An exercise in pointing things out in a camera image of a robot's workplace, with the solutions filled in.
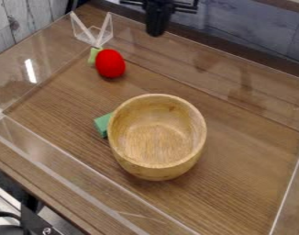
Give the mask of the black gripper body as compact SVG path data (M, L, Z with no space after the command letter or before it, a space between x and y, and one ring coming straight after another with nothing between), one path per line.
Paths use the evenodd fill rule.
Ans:
M172 12L195 14L199 9L199 0L119 0L123 5L140 6L143 10L148 7L161 10L169 9Z

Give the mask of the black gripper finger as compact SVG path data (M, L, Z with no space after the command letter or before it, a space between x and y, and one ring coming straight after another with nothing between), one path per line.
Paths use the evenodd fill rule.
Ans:
M169 25L172 9L168 7L163 7L157 10L157 24L156 24L156 36L161 36L167 30Z
M145 10L145 31L149 36L159 36L159 13L152 7Z

